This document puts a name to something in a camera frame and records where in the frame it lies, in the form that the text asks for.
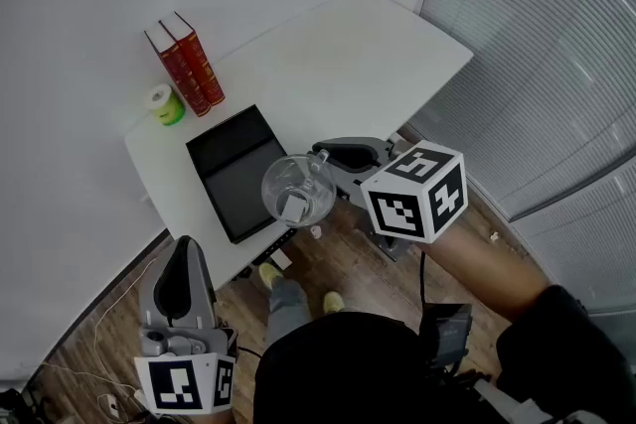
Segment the black tablet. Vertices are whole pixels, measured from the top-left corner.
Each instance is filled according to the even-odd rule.
[[[187,143],[219,220],[234,244],[275,219],[260,196],[265,171],[285,151],[256,106]]]

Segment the cable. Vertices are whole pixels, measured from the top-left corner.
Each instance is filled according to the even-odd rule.
[[[105,316],[112,310],[112,308],[114,308],[117,304],[119,304],[119,302],[121,301],[121,299],[123,299],[126,294],[132,289],[133,286],[135,286],[137,284],[137,282],[143,277],[143,275],[146,273],[146,271],[148,270],[148,268],[150,267],[150,265],[152,265],[152,263],[156,260],[157,258],[153,258],[152,260],[150,260],[146,266],[143,268],[143,270],[141,271],[141,274],[139,274],[139,276],[137,276],[137,278],[130,283],[130,286],[128,288],[126,288],[126,290],[117,298],[117,300],[115,302],[113,302],[106,311],[103,312],[103,314],[101,315],[101,317],[99,317],[99,320],[97,320],[97,323],[95,324],[95,329],[94,329],[94,338],[93,338],[93,342],[92,342],[92,349],[95,353],[95,356],[97,357],[97,359],[99,360],[99,363],[101,364],[101,368],[103,369],[103,371],[108,375],[108,377],[110,378],[109,381],[111,381],[112,383],[114,383],[115,385],[119,385],[122,387],[129,387],[133,390],[133,392],[135,392],[137,389],[135,387],[133,387],[132,385],[128,385],[126,383],[117,383],[112,379],[112,375],[110,374],[110,372],[108,371],[108,369],[106,368],[106,365],[103,363],[103,360],[101,359],[101,356],[99,356],[99,352],[97,351],[97,328],[99,327],[99,324],[101,323],[101,321],[105,318]],[[142,407],[139,405],[139,403],[137,403],[137,400],[133,397],[132,400],[135,402],[135,404],[142,409]]]
[[[421,257],[419,258],[419,298],[421,299],[421,310],[424,311],[426,305],[426,297],[424,296],[424,261],[426,260],[426,253],[421,251]]]
[[[119,383],[118,381],[114,381],[114,380],[111,380],[111,379],[108,379],[108,378],[104,378],[103,376],[99,376],[97,374],[93,374],[93,373],[88,372],[88,371],[75,371],[75,370],[71,369],[70,367],[64,367],[63,365],[57,365],[57,364],[51,364],[50,362],[42,362],[42,365],[47,365],[48,367],[56,367],[57,369],[63,369],[65,371],[70,371],[73,374],[92,376],[93,378],[97,378],[97,379],[99,379],[101,381],[105,381],[106,383],[112,383],[113,385],[119,385],[120,387],[127,387],[127,388],[131,388],[132,390],[137,390],[135,387],[133,387],[132,385],[128,385],[127,383]]]
[[[254,350],[244,349],[243,347],[238,347],[238,349],[243,352],[251,353],[252,355],[257,356],[258,358],[262,358],[262,355],[260,353],[256,353]]]

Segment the red book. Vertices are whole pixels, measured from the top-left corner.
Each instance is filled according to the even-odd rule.
[[[163,18],[159,23],[183,51],[195,80],[210,104],[214,106],[223,101],[226,96],[192,26],[176,12]]]
[[[192,110],[198,117],[208,113],[212,106],[195,80],[179,45],[160,24],[155,24],[148,29],[146,37]]]

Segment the black cable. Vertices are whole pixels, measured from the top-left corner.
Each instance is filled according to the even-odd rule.
[[[258,358],[262,358],[262,355],[260,353],[256,353],[254,350],[244,349],[243,347],[238,347],[238,349],[243,351],[243,352],[247,352],[247,353],[251,353],[252,355],[256,355]]]
[[[426,259],[426,253],[421,252],[419,258],[419,297],[421,299],[421,310],[424,311],[424,305],[426,304],[426,298],[424,296],[424,260]]]

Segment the human arm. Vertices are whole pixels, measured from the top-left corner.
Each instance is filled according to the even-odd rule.
[[[499,338],[498,386],[551,415],[584,409],[635,422],[636,384],[625,358],[559,286],[534,265],[454,224],[422,250],[481,302],[513,322]]]
[[[419,247],[495,313],[514,321],[549,286],[544,274],[514,253],[452,224],[432,244]]]

